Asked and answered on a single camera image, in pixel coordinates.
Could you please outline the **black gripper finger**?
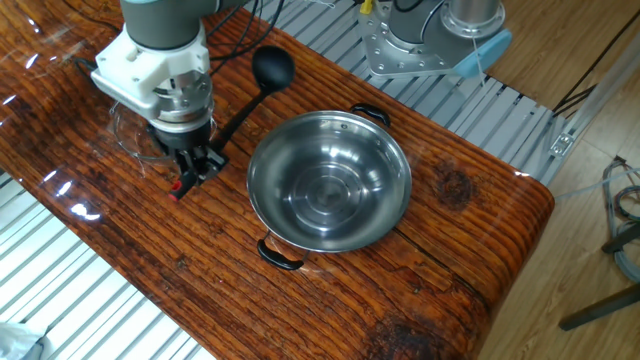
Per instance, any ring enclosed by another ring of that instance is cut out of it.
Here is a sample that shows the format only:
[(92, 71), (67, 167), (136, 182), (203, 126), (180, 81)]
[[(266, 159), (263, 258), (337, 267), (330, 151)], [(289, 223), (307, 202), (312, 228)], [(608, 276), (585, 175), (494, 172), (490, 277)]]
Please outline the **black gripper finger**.
[(197, 154), (197, 171), (200, 181), (216, 177), (228, 163), (228, 157), (210, 147), (202, 147)]
[(180, 170), (180, 182), (182, 185), (195, 185), (197, 171), (192, 154), (188, 150), (180, 150), (176, 153), (176, 162)]

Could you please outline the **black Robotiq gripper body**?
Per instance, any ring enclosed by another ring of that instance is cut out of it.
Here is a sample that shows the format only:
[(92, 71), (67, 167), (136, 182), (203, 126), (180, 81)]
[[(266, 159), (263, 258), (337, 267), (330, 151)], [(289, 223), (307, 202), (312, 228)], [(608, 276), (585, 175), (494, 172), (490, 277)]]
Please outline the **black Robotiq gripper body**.
[(164, 154), (169, 154), (173, 150), (191, 150), (204, 145), (210, 141), (212, 126), (207, 121), (198, 128), (182, 133), (171, 133), (159, 130), (152, 125), (148, 126), (148, 134), (152, 138), (154, 145)]

